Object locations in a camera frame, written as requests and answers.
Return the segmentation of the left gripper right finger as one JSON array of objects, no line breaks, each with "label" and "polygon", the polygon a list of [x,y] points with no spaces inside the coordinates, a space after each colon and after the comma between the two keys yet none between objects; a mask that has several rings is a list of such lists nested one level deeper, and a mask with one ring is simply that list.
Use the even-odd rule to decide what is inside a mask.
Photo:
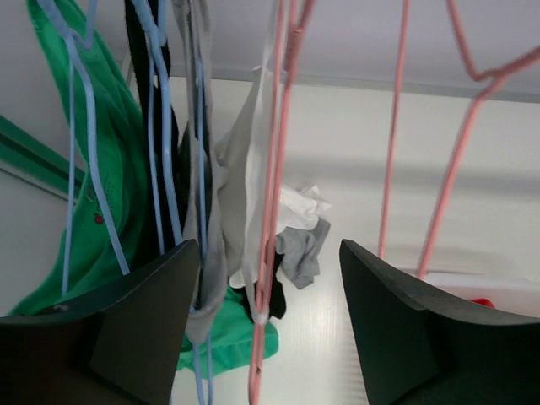
[{"label": "left gripper right finger", "polygon": [[370,403],[538,403],[536,317],[456,297],[352,240],[339,258]]}]

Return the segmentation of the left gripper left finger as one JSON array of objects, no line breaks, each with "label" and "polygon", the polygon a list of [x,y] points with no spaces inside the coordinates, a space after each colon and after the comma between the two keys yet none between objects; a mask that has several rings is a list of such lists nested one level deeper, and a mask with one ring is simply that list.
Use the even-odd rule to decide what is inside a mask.
[{"label": "left gripper left finger", "polygon": [[166,404],[199,269],[198,244],[34,315],[1,320],[3,404]]}]

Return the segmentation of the red tank top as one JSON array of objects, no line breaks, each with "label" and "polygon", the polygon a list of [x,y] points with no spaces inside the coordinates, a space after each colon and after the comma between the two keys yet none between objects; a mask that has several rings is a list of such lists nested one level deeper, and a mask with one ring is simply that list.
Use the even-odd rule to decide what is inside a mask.
[{"label": "red tank top", "polygon": [[478,304],[478,305],[482,305],[484,307],[491,308],[491,309],[495,308],[494,303],[491,300],[487,299],[487,298],[473,299],[472,302],[475,303],[475,304]]}]

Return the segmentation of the white tank top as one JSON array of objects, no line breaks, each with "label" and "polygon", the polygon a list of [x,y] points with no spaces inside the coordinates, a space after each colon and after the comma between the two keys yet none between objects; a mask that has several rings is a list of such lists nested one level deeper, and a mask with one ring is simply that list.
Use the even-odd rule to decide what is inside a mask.
[{"label": "white tank top", "polygon": [[[229,284],[242,293],[249,318],[258,315],[255,287],[273,97],[273,74],[267,65],[274,49],[275,41],[267,40],[245,104],[215,147],[219,165],[226,172],[218,198]],[[331,228],[322,214],[330,207],[317,186],[297,190],[283,185],[280,189],[274,262],[297,289],[312,284],[320,273],[318,256]]]}]

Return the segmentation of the pink hanger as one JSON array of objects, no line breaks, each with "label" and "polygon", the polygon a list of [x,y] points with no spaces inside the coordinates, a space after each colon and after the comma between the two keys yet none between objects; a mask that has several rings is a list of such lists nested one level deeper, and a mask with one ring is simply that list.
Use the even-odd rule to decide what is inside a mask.
[{"label": "pink hanger", "polygon": [[254,329],[248,376],[248,402],[250,404],[259,403],[262,385],[265,328],[269,317],[269,304],[273,285],[275,235],[291,93],[297,76],[300,50],[315,4],[314,0],[306,0],[302,3],[301,9],[297,9],[296,1],[291,1],[288,7],[284,5],[283,1],[277,2],[277,37],[275,39],[267,180],[255,296],[257,314],[253,316]]},{"label": "pink hanger", "polygon": [[472,93],[395,88],[379,253],[421,276],[538,278],[538,2],[406,1],[398,83],[415,62]]}]

